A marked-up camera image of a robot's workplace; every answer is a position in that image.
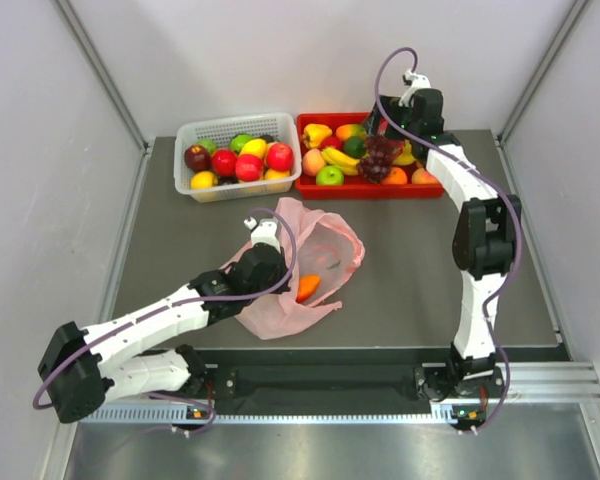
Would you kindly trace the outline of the small orange persimmon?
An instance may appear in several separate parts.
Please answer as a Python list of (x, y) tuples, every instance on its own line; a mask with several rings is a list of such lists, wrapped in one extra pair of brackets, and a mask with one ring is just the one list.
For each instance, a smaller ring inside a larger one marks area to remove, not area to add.
[(296, 292), (296, 302), (303, 303), (313, 296), (321, 284), (321, 277), (316, 274), (301, 276)]

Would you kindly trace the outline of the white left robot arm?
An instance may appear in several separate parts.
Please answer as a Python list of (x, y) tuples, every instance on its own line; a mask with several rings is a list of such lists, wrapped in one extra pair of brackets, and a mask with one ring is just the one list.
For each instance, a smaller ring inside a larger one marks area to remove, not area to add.
[(227, 267), (204, 272), (165, 298), (105, 323), (58, 327), (40, 360), (40, 395), (58, 420), (70, 424), (105, 402), (180, 391), (196, 396), (206, 387), (204, 366), (190, 347), (151, 354), (181, 334), (237, 316), (256, 299), (289, 289), (297, 254), (257, 243)]

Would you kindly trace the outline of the pink plastic bag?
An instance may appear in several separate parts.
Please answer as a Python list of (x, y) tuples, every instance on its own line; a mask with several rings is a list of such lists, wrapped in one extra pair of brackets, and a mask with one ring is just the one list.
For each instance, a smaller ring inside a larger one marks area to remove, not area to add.
[[(324, 210), (311, 210), (299, 200), (284, 197), (276, 212), (290, 226), (296, 242), (296, 262), (292, 263), (291, 239), (281, 228), (278, 239), (292, 271), (288, 292), (268, 294), (247, 306), (237, 320), (262, 340), (296, 335), (314, 326), (342, 307), (335, 294), (361, 266), (365, 256), (363, 242), (344, 218)], [(301, 276), (316, 274), (321, 284), (303, 303), (296, 302)]]

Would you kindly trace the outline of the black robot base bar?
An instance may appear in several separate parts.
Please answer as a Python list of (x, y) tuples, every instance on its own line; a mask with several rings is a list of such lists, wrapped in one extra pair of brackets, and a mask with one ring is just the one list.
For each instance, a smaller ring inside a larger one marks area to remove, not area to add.
[(197, 393), (221, 415), (335, 416), (425, 414), (451, 406), (461, 428), (492, 417), (506, 399), (505, 354), (464, 359), (448, 348), (203, 350)]

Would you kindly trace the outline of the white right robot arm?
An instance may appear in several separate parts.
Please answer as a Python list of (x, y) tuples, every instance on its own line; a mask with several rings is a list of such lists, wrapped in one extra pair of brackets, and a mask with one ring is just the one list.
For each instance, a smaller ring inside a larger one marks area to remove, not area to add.
[(444, 390), (467, 396), (497, 373), (495, 320), (500, 294), (519, 268), (521, 202), (478, 171), (445, 130), (442, 110), (441, 91), (411, 87), (403, 99), (377, 95), (368, 126), (387, 151), (407, 141), (458, 211), (452, 257), (462, 274), (461, 317)]

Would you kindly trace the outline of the purple grape bunch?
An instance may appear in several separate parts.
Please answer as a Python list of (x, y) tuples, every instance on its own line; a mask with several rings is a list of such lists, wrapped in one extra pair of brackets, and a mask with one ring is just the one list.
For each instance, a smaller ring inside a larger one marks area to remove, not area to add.
[(374, 135), (365, 140), (364, 146), (365, 153), (357, 164), (357, 171), (367, 181), (380, 184), (389, 175), (404, 142)]

